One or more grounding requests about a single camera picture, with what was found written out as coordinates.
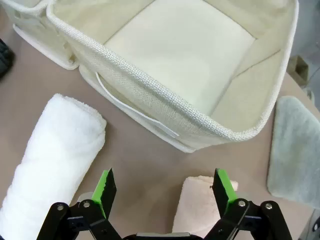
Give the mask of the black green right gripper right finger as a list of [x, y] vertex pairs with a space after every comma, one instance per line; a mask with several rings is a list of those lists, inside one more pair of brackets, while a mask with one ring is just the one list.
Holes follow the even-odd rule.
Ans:
[[256, 205], [237, 197], [224, 169], [215, 169], [212, 191], [220, 219], [205, 240], [233, 240], [240, 231], [250, 232], [255, 240], [292, 239], [278, 203], [268, 200]]

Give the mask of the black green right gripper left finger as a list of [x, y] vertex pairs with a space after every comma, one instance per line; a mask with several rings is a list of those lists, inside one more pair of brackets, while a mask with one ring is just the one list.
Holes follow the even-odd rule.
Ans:
[[105, 170], [92, 197], [73, 206], [64, 202], [51, 205], [37, 236], [38, 240], [75, 240], [89, 231], [94, 240], [121, 240], [109, 221], [117, 188], [113, 170]]

